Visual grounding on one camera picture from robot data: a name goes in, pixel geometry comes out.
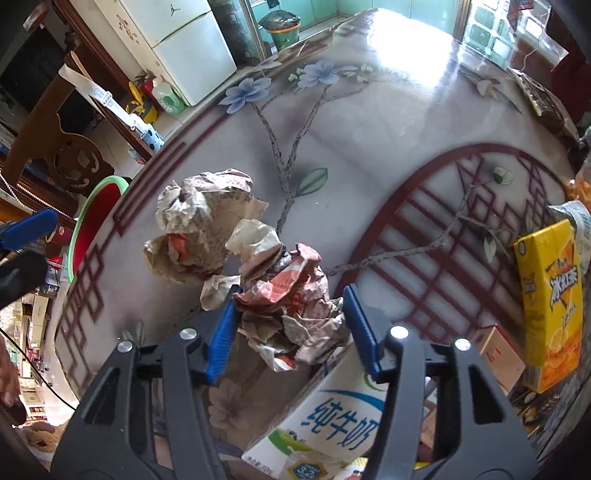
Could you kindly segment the person's left hand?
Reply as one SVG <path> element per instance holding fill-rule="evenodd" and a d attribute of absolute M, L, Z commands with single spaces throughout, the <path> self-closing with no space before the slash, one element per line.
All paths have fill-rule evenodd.
<path fill-rule="evenodd" d="M 1 406 L 8 413 L 11 423 L 15 426 L 26 422 L 26 408 L 20 401 L 20 384 L 18 372 L 10 359 L 3 339 L 0 340 L 0 397 Z"/>

